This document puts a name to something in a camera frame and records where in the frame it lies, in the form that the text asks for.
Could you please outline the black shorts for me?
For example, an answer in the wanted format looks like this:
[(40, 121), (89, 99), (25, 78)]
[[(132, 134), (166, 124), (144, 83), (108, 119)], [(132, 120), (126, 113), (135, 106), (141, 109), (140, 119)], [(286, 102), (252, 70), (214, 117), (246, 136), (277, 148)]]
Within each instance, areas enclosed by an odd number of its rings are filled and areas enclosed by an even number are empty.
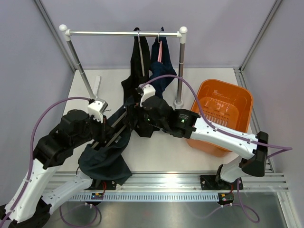
[[(130, 76), (121, 82), (123, 87), (123, 101), (133, 102), (140, 105), (141, 96), (137, 93), (136, 88), (144, 84), (149, 79), (149, 67), (151, 64), (150, 50), (146, 37), (140, 37), (142, 54), (144, 59), (145, 76), (142, 75), (141, 60), (137, 37), (134, 37), (133, 52), (130, 60)], [(147, 123), (149, 130), (147, 133), (137, 133), (140, 137), (150, 138), (153, 134), (153, 126)]]

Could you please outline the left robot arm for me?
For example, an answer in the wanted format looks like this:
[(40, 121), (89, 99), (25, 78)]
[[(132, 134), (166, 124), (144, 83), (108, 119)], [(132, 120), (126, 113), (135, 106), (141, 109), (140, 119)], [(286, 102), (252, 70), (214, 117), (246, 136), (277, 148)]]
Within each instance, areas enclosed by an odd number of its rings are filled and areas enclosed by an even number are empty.
[(25, 179), (9, 203), (0, 208), (0, 219), (10, 220), (11, 228), (41, 228), (50, 216), (72, 196), (89, 187), (98, 189), (102, 177), (79, 172), (72, 180), (45, 193), (45, 188), (74, 149), (95, 140), (105, 142), (108, 129), (102, 114), (71, 110), (62, 116), (60, 123), (42, 137), (31, 152), (30, 165)]

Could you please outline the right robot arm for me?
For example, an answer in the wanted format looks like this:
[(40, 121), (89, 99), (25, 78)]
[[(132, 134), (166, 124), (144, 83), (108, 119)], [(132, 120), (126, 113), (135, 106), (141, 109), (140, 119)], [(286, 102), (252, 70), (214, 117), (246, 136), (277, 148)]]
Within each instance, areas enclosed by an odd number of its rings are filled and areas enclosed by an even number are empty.
[(210, 126), (210, 122), (198, 113), (187, 109), (174, 110), (164, 99), (156, 96), (148, 98), (142, 104), (128, 104), (126, 112), (131, 126), (143, 121), (144, 124), (161, 129), (173, 137), (205, 141), (235, 152), (238, 157), (220, 165), (217, 170), (214, 181), (219, 188), (225, 189), (245, 175), (265, 175), (267, 148), (261, 143), (267, 141), (267, 133), (259, 132), (254, 135), (229, 129), (221, 130)]

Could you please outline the navy blue shorts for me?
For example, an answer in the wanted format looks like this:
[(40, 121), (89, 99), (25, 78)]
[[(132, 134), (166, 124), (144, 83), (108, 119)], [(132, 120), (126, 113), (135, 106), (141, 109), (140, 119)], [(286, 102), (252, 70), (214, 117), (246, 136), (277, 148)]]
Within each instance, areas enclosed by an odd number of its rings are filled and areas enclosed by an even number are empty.
[[(152, 75), (150, 76), (150, 79), (154, 79), (162, 75), (177, 75), (171, 63), (167, 39), (166, 37), (160, 37), (160, 40), (162, 41), (162, 62), (160, 63), (157, 61), (159, 43), (156, 38), (151, 49), (150, 70)], [(173, 77), (164, 77), (151, 82), (151, 85), (156, 90), (155, 95), (159, 98), (163, 98), (163, 92), (172, 81)]]

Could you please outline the dark teal shorts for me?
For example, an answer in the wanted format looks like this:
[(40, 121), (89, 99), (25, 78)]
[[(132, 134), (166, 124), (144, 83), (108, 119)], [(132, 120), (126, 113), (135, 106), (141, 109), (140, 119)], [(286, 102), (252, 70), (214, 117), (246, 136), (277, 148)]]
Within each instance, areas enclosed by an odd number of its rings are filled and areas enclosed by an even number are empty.
[(92, 148), (93, 145), (88, 144), (78, 161), (81, 172), (92, 179), (115, 181), (123, 185), (132, 176), (122, 157), (122, 152), (130, 141), (131, 132), (128, 127), (124, 129), (118, 142), (112, 143), (109, 147)]

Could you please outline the grey clothes hanger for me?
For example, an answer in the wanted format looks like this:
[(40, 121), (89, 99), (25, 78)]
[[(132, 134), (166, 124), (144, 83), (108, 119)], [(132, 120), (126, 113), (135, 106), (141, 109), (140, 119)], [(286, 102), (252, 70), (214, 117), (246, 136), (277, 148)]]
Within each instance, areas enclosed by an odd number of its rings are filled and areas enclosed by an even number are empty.
[(140, 53), (140, 60), (141, 60), (141, 68), (142, 68), (142, 76), (145, 76), (145, 70), (144, 70), (144, 59), (143, 59), (143, 52), (142, 52), (142, 46), (141, 46), (141, 40), (140, 40), (140, 29), (137, 30), (137, 40), (138, 40), (138, 46), (139, 46), (139, 53)]
[(98, 143), (96, 141), (93, 141), (93, 144), (91, 145), (92, 149), (99, 149), (101, 147), (109, 147), (113, 142), (116, 141), (116, 139), (120, 136), (120, 134), (129, 127), (127, 123), (127, 111), (122, 110), (122, 113), (118, 115), (116, 120), (113, 123), (110, 123), (107, 120), (107, 123), (111, 126), (112, 130), (107, 137), (107, 142), (105, 144)]

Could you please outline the pink clothes hanger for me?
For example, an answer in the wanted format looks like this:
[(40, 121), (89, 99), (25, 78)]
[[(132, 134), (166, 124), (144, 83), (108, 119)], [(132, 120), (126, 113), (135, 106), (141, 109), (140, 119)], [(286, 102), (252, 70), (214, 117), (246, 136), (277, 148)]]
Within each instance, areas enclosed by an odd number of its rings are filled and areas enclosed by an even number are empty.
[(159, 52), (158, 52), (157, 61), (161, 63), (162, 62), (162, 41), (160, 40), (160, 33), (157, 36), (157, 41), (159, 43)]

